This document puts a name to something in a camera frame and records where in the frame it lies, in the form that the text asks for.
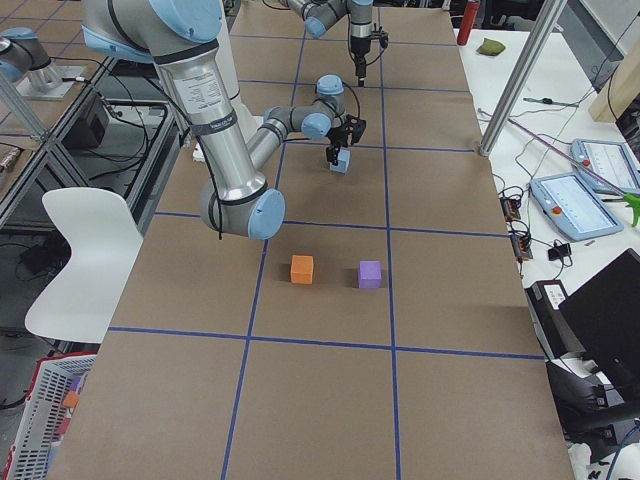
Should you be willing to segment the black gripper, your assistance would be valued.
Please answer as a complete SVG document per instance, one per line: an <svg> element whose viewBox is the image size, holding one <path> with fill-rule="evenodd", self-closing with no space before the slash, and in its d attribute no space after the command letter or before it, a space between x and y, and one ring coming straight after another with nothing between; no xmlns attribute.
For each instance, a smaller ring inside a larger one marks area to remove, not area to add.
<svg viewBox="0 0 640 480"><path fill-rule="evenodd" d="M389 34L381 27L350 27L349 52L355 62L355 73L358 85L365 84L365 60L371 50L371 43L378 41L382 49L386 49Z"/></svg>
<svg viewBox="0 0 640 480"><path fill-rule="evenodd" d="M331 165L338 164L341 148L347 148L360 142L366 131L367 121L351 114L346 114L338 126L327 133L331 145L326 148L326 160Z"/></svg>

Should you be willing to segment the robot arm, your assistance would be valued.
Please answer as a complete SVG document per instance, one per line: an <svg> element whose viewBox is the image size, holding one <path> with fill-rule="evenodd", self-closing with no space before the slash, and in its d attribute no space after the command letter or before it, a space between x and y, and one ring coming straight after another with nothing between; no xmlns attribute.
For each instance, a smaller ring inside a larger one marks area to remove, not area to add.
<svg viewBox="0 0 640 480"><path fill-rule="evenodd" d="M295 12L304 23L306 32L314 39L324 36L344 17L347 18L347 43L349 56L354 64L357 84L362 87L367 78L368 66L376 60L367 60L374 41L379 43L380 55L389 43L389 34L373 21L373 1L283 0L279 4Z"/></svg>
<svg viewBox="0 0 640 480"><path fill-rule="evenodd" d="M278 232L285 199L260 169L290 134L328 138L326 157L337 165L366 129L347 112L344 83L333 74L317 81L312 104L273 107L257 124L239 97L220 1L87 1L82 29L89 48L155 67L203 153L211 179L201 217L219 234L266 240Z"/></svg>

